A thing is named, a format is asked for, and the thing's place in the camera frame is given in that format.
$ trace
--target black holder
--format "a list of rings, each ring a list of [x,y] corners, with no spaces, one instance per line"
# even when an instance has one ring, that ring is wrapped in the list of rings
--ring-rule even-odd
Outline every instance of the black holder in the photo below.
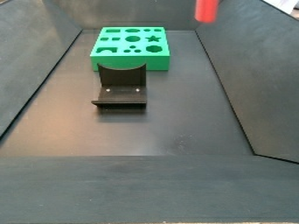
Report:
[[[130,69],[114,69],[98,64],[102,89],[92,103],[99,107],[146,107],[146,64]]]

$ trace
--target green shape sorter block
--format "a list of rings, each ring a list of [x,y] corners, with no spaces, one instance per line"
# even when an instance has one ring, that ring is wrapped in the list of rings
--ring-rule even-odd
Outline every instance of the green shape sorter block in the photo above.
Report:
[[[98,63],[112,68],[139,67],[168,70],[170,48],[163,27],[104,27],[91,52],[94,71]]]

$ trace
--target gray floor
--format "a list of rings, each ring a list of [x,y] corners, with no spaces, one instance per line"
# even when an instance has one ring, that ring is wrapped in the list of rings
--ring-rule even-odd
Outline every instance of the gray floor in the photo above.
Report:
[[[299,222],[298,173],[244,156],[7,157],[0,222]]]
[[[251,154],[195,32],[168,32],[146,114],[90,102],[96,36],[79,36],[2,140],[0,222],[299,222],[299,166]]]
[[[195,31],[168,31],[171,69],[150,72],[144,114],[99,113],[84,31],[0,143],[0,157],[252,155]]]

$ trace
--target cutout hole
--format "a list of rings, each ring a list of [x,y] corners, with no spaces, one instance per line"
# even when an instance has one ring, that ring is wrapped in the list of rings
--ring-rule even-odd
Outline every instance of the cutout hole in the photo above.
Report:
[[[116,53],[118,52],[118,48],[116,47],[99,47],[98,48],[98,53],[102,53],[102,52],[112,52],[112,53]]]
[[[159,53],[163,48],[159,46],[159,45],[150,45],[146,50],[150,52],[150,53]]]
[[[120,30],[119,29],[110,29],[110,30],[107,30],[107,32],[120,32]]]
[[[130,36],[126,38],[126,41],[128,41],[128,42],[136,42],[139,40],[140,40],[140,38],[138,36]]]
[[[138,29],[128,29],[128,30],[126,30],[127,32],[140,32],[140,30],[138,30]]]

